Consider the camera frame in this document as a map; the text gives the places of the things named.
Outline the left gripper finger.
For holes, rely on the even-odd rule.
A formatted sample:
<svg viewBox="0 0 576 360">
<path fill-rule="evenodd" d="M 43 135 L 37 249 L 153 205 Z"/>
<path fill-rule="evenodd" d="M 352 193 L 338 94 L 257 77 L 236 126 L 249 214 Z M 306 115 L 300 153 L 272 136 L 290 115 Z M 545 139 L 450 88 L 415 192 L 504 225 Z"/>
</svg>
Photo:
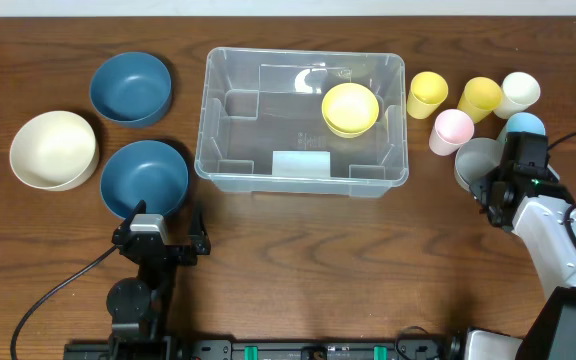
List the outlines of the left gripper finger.
<svg viewBox="0 0 576 360">
<path fill-rule="evenodd" d="M 130 226 L 134 220 L 134 218 L 139 215 L 143 214 L 146 211 L 146 202 L 144 200 L 140 200 L 135 208 L 131 211 L 131 213 L 122 221 L 122 223 L 114 230 L 113 232 L 113 239 L 114 240 L 125 240 L 128 238 L 132 232 Z"/>
<path fill-rule="evenodd" d="M 193 246 L 208 245 L 208 234 L 204 225 L 202 206 L 200 203 L 196 203 L 193 207 L 188 236 Z"/>
</svg>

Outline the grey small bowl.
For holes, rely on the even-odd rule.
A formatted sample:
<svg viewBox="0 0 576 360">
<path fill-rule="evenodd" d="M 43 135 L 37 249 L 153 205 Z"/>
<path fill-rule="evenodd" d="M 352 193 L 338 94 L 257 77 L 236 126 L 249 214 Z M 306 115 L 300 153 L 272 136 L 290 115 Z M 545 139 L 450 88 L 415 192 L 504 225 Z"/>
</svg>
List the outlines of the grey small bowl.
<svg viewBox="0 0 576 360">
<path fill-rule="evenodd" d="M 455 157 L 454 175 L 466 191 L 479 178 L 497 167 L 503 154 L 502 144 L 491 138 L 473 138 L 465 143 Z"/>
</svg>

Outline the light blue cup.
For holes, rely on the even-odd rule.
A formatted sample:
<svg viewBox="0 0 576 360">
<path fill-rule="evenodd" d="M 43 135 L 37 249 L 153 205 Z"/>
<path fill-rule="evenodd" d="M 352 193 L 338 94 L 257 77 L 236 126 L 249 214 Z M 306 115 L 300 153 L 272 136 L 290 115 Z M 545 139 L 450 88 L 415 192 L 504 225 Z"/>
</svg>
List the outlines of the light blue cup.
<svg viewBox="0 0 576 360">
<path fill-rule="evenodd" d="M 512 115 L 500 131 L 497 141 L 504 144 L 509 132 L 528 132 L 537 135 L 546 135 L 546 130 L 541 119 L 528 112 L 519 112 Z"/>
</svg>

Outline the white cup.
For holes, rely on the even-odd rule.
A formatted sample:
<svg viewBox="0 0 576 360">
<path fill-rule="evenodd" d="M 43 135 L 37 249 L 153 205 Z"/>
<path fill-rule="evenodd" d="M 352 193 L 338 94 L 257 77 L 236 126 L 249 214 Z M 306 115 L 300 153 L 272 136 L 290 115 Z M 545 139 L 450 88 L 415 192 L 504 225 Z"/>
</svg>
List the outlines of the white cup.
<svg viewBox="0 0 576 360">
<path fill-rule="evenodd" d="M 535 104 L 541 95 L 539 82 L 525 72 L 508 74 L 501 85 L 502 101 L 494 110 L 497 117 L 509 119 L 512 115 L 523 112 Z"/>
</svg>

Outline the pink cup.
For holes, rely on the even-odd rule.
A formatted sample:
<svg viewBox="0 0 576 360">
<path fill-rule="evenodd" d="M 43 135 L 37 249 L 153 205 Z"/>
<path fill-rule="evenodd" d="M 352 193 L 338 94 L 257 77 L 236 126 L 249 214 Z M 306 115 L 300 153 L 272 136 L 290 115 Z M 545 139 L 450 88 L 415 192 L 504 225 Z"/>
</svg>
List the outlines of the pink cup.
<svg viewBox="0 0 576 360">
<path fill-rule="evenodd" d="M 450 155 L 473 137 L 474 130 L 474 123 L 465 112 L 458 109 L 445 110 L 435 120 L 429 148 L 439 156 Z"/>
</svg>

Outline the yellow small bowl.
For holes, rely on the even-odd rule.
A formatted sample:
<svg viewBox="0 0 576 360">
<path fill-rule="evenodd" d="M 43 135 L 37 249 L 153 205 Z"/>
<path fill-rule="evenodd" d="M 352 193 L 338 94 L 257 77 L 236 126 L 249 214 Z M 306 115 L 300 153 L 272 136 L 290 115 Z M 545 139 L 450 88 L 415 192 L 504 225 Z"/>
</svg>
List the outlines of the yellow small bowl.
<svg viewBox="0 0 576 360">
<path fill-rule="evenodd" d="M 335 135 L 355 138 L 376 123 L 379 103 L 367 87 L 357 83 L 342 83 L 324 95 L 321 111 L 325 124 Z"/>
</svg>

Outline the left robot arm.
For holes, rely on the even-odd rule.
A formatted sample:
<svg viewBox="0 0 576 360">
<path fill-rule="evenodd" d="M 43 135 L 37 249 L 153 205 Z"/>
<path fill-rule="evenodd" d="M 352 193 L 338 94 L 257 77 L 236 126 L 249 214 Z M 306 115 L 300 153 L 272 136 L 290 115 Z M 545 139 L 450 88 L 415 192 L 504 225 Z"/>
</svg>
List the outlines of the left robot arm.
<svg viewBox="0 0 576 360">
<path fill-rule="evenodd" d="M 195 266 L 200 255 L 211 252 L 199 206 L 193 209 L 188 238 L 185 245 L 170 243 L 164 217 L 148 214 L 143 200 L 114 230 L 113 245 L 138 265 L 138 273 L 118 281 L 108 292 L 106 306 L 112 317 L 108 359 L 183 357 L 183 344 L 167 333 L 166 322 L 177 269 Z"/>
</svg>

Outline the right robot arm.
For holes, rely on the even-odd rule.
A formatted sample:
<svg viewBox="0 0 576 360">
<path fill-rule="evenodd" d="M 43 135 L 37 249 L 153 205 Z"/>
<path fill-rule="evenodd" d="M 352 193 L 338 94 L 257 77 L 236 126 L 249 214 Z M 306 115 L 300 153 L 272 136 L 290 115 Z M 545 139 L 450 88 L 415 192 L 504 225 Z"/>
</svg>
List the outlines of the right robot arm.
<svg viewBox="0 0 576 360">
<path fill-rule="evenodd" d="M 546 136 L 509 132 L 500 164 L 470 186 L 489 223 L 523 241 L 547 302 L 523 338 L 469 331 L 466 359 L 576 359 L 576 201 L 548 163 Z"/>
</svg>

